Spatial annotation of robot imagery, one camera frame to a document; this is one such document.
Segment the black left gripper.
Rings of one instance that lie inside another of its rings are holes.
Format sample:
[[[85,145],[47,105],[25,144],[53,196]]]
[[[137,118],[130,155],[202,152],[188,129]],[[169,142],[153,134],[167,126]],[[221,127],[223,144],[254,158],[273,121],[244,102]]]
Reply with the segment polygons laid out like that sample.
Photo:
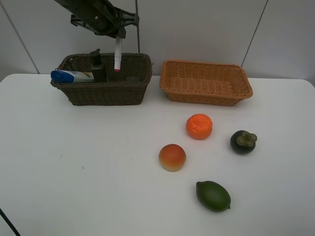
[[[139,26],[139,16],[111,4],[92,4],[75,8],[70,23],[76,27],[83,27],[95,35],[125,39],[125,27]]]

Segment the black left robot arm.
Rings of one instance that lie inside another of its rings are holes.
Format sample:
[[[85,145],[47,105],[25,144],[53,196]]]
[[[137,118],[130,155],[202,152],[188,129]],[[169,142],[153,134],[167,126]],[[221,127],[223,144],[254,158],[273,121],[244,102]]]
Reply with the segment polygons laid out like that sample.
[[[125,39],[125,27],[139,27],[137,13],[117,8],[108,0],[58,0],[57,3],[71,12],[72,25],[81,26],[95,35]]]

